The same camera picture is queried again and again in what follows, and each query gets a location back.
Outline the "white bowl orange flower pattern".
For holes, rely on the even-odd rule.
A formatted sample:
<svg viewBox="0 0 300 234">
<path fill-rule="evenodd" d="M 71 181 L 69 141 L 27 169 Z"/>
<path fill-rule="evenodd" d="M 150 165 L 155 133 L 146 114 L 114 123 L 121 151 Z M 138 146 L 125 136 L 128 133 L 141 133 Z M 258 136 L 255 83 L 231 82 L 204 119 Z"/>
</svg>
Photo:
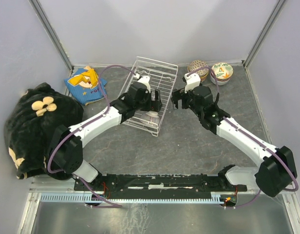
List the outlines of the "white bowl orange flower pattern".
<svg viewBox="0 0 300 234">
<path fill-rule="evenodd" d="M 216 77 L 229 77 L 233 75 L 233 67 L 226 62 L 219 62 L 212 66 L 212 70 L 214 71 Z"/>
</svg>

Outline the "plain white ribbed bowl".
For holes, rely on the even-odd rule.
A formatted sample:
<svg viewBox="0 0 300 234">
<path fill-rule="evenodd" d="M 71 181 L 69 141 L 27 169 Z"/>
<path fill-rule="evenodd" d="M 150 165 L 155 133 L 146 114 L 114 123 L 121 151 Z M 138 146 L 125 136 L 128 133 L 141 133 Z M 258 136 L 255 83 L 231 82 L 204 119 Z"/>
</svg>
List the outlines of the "plain white ribbed bowl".
<svg viewBox="0 0 300 234">
<path fill-rule="evenodd" d="M 211 80 L 211 82 L 213 84 L 218 84 L 219 86 L 225 85 L 225 84 L 227 84 L 230 81 L 230 79 L 227 79 L 227 80 L 221 80 L 221 79 L 215 80 L 213 77 L 211 77 L 210 80 Z"/>
</svg>

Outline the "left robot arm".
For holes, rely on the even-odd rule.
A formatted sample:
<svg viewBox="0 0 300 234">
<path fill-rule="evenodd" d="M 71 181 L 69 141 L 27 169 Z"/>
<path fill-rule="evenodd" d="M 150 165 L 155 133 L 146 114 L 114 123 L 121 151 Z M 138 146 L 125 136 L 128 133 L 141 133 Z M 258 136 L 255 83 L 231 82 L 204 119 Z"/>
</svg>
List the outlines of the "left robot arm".
<svg viewBox="0 0 300 234">
<path fill-rule="evenodd" d="M 99 189 L 101 172 L 84 160 L 83 148 L 106 130 L 133 117 L 137 111 L 159 112 L 161 108 L 158 89 L 151 91 L 145 83 L 133 83 L 127 92 L 109 103 L 102 112 L 69 128 L 63 125 L 56 128 L 49 147 L 47 171 L 74 175 L 91 190 Z"/>
</svg>

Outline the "grey striped bowl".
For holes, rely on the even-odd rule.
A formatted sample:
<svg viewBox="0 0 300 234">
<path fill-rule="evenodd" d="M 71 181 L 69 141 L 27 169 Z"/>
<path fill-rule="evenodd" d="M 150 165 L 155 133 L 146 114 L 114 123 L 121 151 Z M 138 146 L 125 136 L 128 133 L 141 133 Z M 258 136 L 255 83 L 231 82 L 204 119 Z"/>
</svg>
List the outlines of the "grey striped bowl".
<svg viewBox="0 0 300 234">
<path fill-rule="evenodd" d="M 141 117 L 140 121 L 153 128 L 157 128 L 160 124 L 160 117 L 157 112 L 149 111 L 145 112 Z"/>
</svg>

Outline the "white wire dish rack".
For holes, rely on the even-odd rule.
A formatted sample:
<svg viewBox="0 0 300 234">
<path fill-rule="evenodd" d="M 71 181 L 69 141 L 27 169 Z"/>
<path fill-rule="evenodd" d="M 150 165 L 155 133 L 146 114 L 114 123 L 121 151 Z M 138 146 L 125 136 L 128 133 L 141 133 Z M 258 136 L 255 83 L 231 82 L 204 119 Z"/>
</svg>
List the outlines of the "white wire dish rack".
<svg viewBox="0 0 300 234">
<path fill-rule="evenodd" d="M 146 111 L 136 111 L 134 116 L 126 120 L 124 124 L 150 132 L 153 136 L 157 137 L 159 135 L 159 131 L 168 108 L 168 103 L 171 98 L 172 90 L 176 82 L 178 66 L 150 58 L 137 57 L 132 66 L 132 70 L 141 76 L 150 76 L 150 89 L 152 91 L 152 98 L 154 99 L 154 90 L 160 90 L 161 102 L 163 106 L 158 112 L 160 124 L 157 128 L 145 125 L 140 121 L 140 117 Z"/>
</svg>

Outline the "maroon tile pattern bowl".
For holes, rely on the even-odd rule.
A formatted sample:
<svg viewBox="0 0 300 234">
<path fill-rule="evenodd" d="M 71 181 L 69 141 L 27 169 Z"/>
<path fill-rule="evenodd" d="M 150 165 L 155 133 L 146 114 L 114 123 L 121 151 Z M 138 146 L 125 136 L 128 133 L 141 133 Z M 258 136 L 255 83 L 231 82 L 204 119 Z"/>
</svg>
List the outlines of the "maroon tile pattern bowl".
<svg viewBox="0 0 300 234">
<path fill-rule="evenodd" d="M 202 60 L 194 60 L 192 61 L 188 67 L 187 67 L 187 70 L 188 72 L 192 72 L 192 71 L 195 71 L 201 67 L 205 67 L 205 69 L 203 70 L 199 70 L 199 71 L 196 71 L 196 73 L 199 75 L 199 76 L 204 76 L 205 74 L 208 73 L 208 64 L 205 62 L 205 61 L 202 61 Z"/>
</svg>

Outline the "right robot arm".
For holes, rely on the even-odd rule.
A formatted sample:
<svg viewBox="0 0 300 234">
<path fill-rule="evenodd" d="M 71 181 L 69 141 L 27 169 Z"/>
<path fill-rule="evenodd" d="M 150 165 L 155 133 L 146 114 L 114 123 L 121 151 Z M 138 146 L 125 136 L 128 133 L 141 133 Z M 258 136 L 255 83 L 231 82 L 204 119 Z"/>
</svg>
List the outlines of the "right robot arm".
<svg viewBox="0 0 300 234">
<path fill-rule="evenodd" d="M 190 109 L 205 129 L 229 141 L 255 163 L 255 167 L 231 166 L 217 179 L 222 190 L 228 191 L 235 185 L 257 186 L 270 197 L 298 190 L 292 151 L 286 146 L 276 147 L 242 127 L 218 106 L 219 100 L 213 98 L 208 87 L 174 89 L 171 100 L 176 107 L 181 101 L 182 108 Z"/>
</svg>

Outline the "yellow sun pattern bowl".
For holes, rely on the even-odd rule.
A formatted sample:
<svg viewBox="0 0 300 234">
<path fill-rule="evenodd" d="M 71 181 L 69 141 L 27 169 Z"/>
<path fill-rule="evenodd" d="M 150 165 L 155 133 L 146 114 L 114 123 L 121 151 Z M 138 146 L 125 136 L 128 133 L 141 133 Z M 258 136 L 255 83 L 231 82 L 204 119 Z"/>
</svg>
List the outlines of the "yellow sun pattern bowl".
<svg viewBox="0 0 300 234">
<path fill-rule="evenodd" d="M 208 77 L 208 75 L 209 75 L 209 73 L 207 73 L 207 74 L 201 76 L 201 77 L 200 77 L 201 82 L 204 82 L 204 81 L 206 80 L 206 78 Z"/>
</svg>

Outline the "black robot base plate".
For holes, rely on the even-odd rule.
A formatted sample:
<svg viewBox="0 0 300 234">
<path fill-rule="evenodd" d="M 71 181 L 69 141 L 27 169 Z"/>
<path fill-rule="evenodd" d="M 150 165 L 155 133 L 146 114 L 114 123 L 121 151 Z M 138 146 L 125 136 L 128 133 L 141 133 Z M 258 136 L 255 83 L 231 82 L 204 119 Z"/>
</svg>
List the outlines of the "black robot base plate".
<svg viewBox="0 0 300 234">
<path fill-rule="evenodd" d="M 246 192 L 245 185 L 232 185 L 223 175 L 102 175 L 88 184 L 107 192 L 111 199 L 211 198 L 212 192 Z"/>
</svg>

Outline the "white bowl red lattice pattern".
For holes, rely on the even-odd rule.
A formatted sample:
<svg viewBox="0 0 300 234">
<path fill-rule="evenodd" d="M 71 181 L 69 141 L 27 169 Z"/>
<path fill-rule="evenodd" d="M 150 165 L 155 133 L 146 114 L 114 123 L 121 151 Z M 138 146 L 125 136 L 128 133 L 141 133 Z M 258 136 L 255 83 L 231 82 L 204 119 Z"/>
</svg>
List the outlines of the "white bowl red lattice pattern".
<svg viewBox="0 0 300 234">
<path fill-rule="evenodd" d="M 213 75 L 210 76 L 210 79 L 211 79 L 212 82 L 215 83 L 215 78 L 213 77 Z M 226 82 L 229 79 L 231 79 L 231 76 L 229 76 L 227 78 L 220 76 L 220 77 L 216 77 L 216 79 L 217 79 L 218 82 Z"/>
</svg>

